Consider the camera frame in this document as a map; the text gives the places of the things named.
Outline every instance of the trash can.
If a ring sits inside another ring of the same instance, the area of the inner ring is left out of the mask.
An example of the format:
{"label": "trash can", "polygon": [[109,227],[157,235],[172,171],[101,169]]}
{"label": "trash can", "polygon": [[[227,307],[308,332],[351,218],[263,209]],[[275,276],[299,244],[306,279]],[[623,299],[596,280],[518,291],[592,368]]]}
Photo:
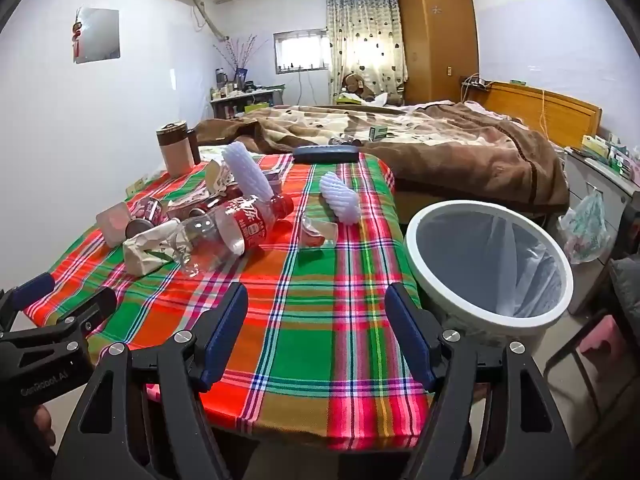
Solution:
{"label": "trash can", "polygon": [[529,219],[484,202],[441,202],[420,211],[405,237],[409,264],[444,328],[490,344],[536,348],[566,310],[571,266]]}

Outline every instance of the wooden wardrobe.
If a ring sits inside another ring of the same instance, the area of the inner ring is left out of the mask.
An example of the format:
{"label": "wooden wardrobe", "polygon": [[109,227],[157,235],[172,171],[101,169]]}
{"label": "wooden wardrobe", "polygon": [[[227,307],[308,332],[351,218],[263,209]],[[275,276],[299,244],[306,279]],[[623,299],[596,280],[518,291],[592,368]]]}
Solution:
{"label": "wooden wardrobe", "polygon": [[479,72],[473,0],[399,0],[408,69],[406,104],[460,101],[460,78]]}

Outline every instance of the silver screw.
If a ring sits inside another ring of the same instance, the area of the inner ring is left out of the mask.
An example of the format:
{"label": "silver screw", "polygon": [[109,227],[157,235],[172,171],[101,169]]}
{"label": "silver screw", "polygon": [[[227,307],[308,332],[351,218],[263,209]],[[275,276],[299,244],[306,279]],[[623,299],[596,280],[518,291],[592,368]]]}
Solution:
{"label": "silver screw", "polygon": [[513,341],[509,345],[509,350],[511,350],[514,354],[524,354],[525,348],[520,341]]}
{"label": "silver screw", "polygon": [[109,347],[109,353],[111,355],[120,355],[124,352],[124,345],[122,343],[114,343]]}
{"label": "silver screw", "polygon": [[452,329],[445,330],[442,333],[442,337],[450,343],[457,343],[458,341],[460,341],[460,332]]}
{"label": "silver screw", "polygon": [[180,330],[180,332],[174,335],[174,339],[177,343],[186,343],[187,341],[191,341],[191,332],[188,330]]}

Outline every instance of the white cabinet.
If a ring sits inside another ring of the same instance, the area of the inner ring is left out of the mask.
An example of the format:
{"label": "white cabinet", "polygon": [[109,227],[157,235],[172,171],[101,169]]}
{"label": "white cabinet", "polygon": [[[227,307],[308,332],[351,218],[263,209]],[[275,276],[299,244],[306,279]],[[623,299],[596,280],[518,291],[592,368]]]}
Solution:
{"label": "white cabinet", "polygon": [[620,218],[633,196],[640,193],[640,187],[620,177],[596,160],[582,158],[574,153],[571,148],[567,148],[565,151],[564,173],[569,185],[570,207],[575,208],[593,187],[602,192],[607,230],[611,236],[609,249],[599,259],[586,264],[572,266],[574,272],[574,296],[569,305],[569,312],[576,314],[585,305],[606,275],[605,265],[618,235]]}

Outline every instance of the window frame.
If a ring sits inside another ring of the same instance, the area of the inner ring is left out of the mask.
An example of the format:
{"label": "window frame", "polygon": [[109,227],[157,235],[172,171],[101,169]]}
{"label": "window frame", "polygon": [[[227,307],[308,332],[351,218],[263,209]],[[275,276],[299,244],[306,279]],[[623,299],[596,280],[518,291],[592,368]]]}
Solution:
{"label": "window frame", "polygon": [[295,74],[297,72],[315,72],[317,70],[329,70],[329,64],[325,66],[319,66],[317,68],[295,68],[294,70],[281,70],[278,66],[278,41],[289,40],[292,38],[299,38],[300,36],[316,36],[323,38],[329,38],[329,32],[326,28],[308,28],[303,30],[290,30],[289,32],[276,32],[273,35],[273,64],[276,69],[276,74]]}

